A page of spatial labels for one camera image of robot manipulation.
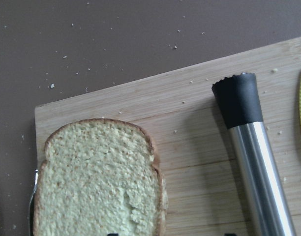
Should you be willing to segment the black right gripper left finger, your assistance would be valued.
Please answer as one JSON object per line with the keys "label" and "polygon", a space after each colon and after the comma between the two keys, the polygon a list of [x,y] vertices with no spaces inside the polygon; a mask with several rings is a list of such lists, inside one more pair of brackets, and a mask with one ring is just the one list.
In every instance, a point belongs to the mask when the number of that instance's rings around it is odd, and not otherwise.
{"label": "black right gripper left finger", "polygon": [[118,233],[109,233],[109,234],[107,234],[107,236],[119,236],[119,234]]}

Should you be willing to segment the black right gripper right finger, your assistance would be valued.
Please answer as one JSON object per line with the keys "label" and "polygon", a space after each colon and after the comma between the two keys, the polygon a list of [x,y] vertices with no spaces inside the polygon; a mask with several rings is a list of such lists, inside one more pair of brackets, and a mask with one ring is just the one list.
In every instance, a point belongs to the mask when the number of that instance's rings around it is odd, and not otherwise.
{"label": "black right gripper right finger", "polygon": [[235,233],[225,233],[224,236],[237,236]]}

